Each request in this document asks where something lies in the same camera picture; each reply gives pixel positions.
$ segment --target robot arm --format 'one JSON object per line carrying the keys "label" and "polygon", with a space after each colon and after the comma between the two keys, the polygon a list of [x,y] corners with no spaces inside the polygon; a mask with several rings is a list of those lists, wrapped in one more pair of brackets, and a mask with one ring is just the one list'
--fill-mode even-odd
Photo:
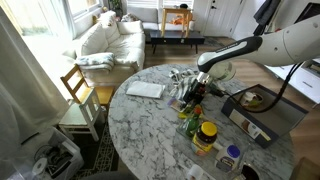
{"label": "robot arm", "polygon": [[214,80],[222,78],[228,80],[233,77],[224,74],[232,69],[230,68],[232,65],[226,63],[228,61],[248,59],[268,66],[284,66],[318,56],[320,56],[320,15],[275,33],[248,37],[214,52],[203,53],[197,62],[200,74],[185,93],[184,106],[195,100],[195,97],[201,97],[203,91],[200,91],[199,87],[204,87],[208,77]]}

